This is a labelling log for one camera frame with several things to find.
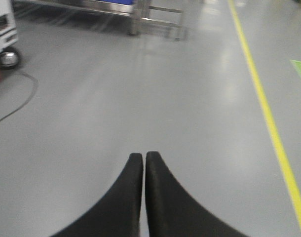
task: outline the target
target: gray epoxy floor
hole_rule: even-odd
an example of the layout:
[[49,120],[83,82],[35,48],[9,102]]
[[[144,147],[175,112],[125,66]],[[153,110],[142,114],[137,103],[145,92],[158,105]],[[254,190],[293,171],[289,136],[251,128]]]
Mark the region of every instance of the gray epoxy floor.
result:
[[[301,79],[289,62],[301,60],[301,10],[236,3],[301,190]],[[301,236],[227,2],[190,1],[187,12],[181,42],[154,27],[129,37],[127,21],[104,15],[17,19],[22,70],[39,87],[0,123],[0,237],[52,235],[105,193],[131,152],[150,150],[245,234]],[[0,117],[33,88],[18,71],[3,74]]]

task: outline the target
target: caster wheel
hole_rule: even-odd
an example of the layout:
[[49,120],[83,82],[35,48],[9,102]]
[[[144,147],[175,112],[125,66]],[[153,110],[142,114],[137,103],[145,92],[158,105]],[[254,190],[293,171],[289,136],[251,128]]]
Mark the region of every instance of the caster wheel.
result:
[[7,47],[0,53],[1,69],[14,69],[19,66],[20,61],[20,53],[14,47]]

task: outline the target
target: metal cart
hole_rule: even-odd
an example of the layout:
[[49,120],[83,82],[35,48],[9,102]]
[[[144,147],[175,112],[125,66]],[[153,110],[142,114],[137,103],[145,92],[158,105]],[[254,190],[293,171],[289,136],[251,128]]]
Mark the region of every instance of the metal cart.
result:
[[142,14],[141,0],[133,1],[131,5],[98,0],[15,0],[16,2],[28,2],[41,5],[69,8],[73,10],[101,12],[131,18],[129,33],[137,35],[140,28]]

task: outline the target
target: white machine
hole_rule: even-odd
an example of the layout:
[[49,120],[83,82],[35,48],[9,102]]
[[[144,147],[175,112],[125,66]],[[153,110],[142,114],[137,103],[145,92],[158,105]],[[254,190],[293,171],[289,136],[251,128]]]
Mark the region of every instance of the white machine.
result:
[[20,63],[20,54],[11,47],[18,41],[10,0],[0,0],[0,68],[13,69]]

